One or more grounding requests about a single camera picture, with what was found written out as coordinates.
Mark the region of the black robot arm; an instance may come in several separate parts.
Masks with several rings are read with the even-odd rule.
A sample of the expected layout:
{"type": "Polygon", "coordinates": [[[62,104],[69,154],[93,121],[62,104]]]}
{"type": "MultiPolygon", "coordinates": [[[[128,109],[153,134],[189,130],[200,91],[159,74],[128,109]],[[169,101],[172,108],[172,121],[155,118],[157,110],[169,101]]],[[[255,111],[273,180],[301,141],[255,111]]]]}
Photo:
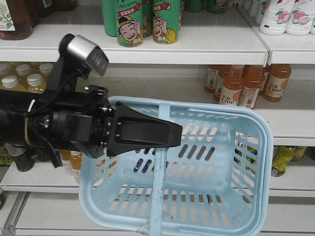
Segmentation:
{"type": "Polygon", "coordinates": [[[0,141],[19,146],[78,150],[90,158],[103,152],[116,156],[145,148],[176,147],[182,126],[142,114],[108,91],[89,86],[86,92],[0,92],[0,141]]]}

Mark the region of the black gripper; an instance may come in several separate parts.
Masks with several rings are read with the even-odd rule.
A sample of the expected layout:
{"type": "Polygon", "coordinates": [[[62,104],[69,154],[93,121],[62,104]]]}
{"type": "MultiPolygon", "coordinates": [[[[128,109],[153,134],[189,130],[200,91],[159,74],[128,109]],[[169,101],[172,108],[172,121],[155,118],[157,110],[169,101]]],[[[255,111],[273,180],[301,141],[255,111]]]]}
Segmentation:
{"type": "Polygon", "coordinates": [[[39,137],[55,149],[79,150],[98,158],[138,149],[171,148],[181,144],[183,127],[140,113],[122,102],[113,109],[108,89],[86,87],[87,92],[63,91],[36,119],[39,137]]]}

